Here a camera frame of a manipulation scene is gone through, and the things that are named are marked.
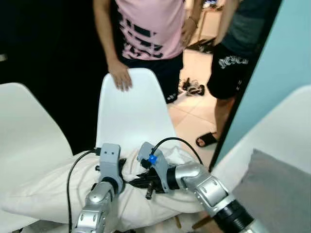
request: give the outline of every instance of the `electric cable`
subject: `electric cable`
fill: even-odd
[[[185,141],[184,139],[181,139],[179,137],[167,137],[167,138],[164,138],[163,140],[161,140],[155,147],[152,148],[151,150],[151,154],[154,154],[156,149],[163,143],[163,142],[166,142],[166,141],[169,141],[169,140],[177,140],[177,141],[181,141],[183,143],[185,143],[192,151],[193,153],[195,154],[195,156],[197,157],[197,159],[199,160],[200,164],[203,165],[203,162],[200,158],[200,156],[198,155],[198,153],[195,151],[195,149],[187,142]]]
[[[87,152],[85,152],[84,154],[82,154],[72,165],[69,174],[67,176],[67,187],[66,187],[66,193],[67,193],[67,203],[68,203],[68,220],[69,220],[69,229],[68,232],[71,233],[72,230],[72,214],[71,214],[71,203],[70,203],[70,195],[69,195],[69,182],[70,182],[70,177],[71,177],[71,173],[74,169],[74,167],[77,165],[77,163],[83,158],[85,157],[87,154],[90,153],[95,153],[95,150],[89,150]]]

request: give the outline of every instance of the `black shorts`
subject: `black shorts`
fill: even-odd
[[[161,86],[166,103],[174,102],[178,95],[180,70],[183,68],[183,53],[172,59],[145,61],[121,58],[129,68],[152,70]]]
[[[221,43],[216,45],[207,83],[211,95],[222,100],[234,97],[245,78],[248,63],[247,58],[234,54]]]

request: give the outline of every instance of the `blue connector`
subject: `blue connector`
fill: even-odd
[[[151,164],[155,164],[155,163],[156,163],[156,160],[157,160],[157,157],[156,157],[156,156],[154,156],[153,154],[150,154],[150,155],[149,155],[148,161],[149,161]]]

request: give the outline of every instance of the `white plastic chair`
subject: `white plastic chair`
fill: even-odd
[[[176,137],[167,105],[154,73],[144,68],[129,69],[133,88],[121,92],[110,74],[104,77],[97,122],[96,147],[104,142],[121,146],[121,155],[131,153],[147,141],[155,145]],[[179,146],[168,141],[165,148]]]
[[[253,149],[311,174],[311,85],[298,88],[259,121],[212,174],[233,190],[248,171]]]
[[[7,191],[40,176],[72,156],[60,128],[21,84],[0,85],[0,199]],[[37,219],[0,210],[0,233]]]

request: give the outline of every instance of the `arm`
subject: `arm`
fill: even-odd
[[[186,47],[197,28],[197,24],[200,20],[201,11],[203,6],[203,0],[194,0],[193,9],[190,17],[185,21],[181,32],[181,42]]]
[[[223,9],[222,16],[220,18],[219,26],[218,26],[218,33],[216,36],[216,39],[214,41],[214,44],[217,45],[220,43],[225,34],[227,33],[227,30],[229,28],[230,22],[232,20],[232,17],[237,10],[241,0],[226,0],[225,6]]]
[[[112,74],[116,87],[126,90],[132,86],[131,78],[127,72],[128,67],[118,60],[113,41],[112,25],[110,20],[111,0],[94,0],[95,25],[101,44],[104,48],[108,71]]]

